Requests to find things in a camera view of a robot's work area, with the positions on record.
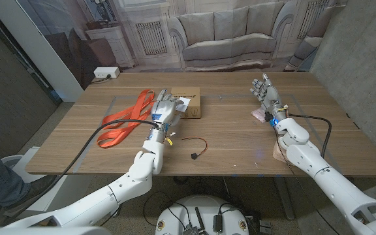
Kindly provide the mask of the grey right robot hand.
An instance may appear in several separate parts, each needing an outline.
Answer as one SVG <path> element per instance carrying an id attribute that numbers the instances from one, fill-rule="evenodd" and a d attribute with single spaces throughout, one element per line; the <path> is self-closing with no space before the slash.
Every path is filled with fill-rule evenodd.
<path id="1" fill-rule="evenodd" d="M 266 73 L 262 74 L 262 80 L 254 79 L 252 85 L 250 92 L 261 103 L 259 110 L 264 118 L 273 117 L 276 121 L 287 118 L 279 93 Z"/>

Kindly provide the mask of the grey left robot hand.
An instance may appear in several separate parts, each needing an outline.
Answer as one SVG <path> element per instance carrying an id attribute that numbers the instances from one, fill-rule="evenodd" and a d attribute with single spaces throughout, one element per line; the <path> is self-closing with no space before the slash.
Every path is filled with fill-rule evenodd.
<path id="1" fill-rule="evenodd" d="M 177 97 L 173 97 L 171 93 L 166 93 L 167 89 L 163 89 L 158 95 L 151 109 L 152 121 L 158 126 L 165 124 L 168 126 L 176 125 L 181 119 L 181 112 L 177 111 L 177 105 L 183 104 Z"/>

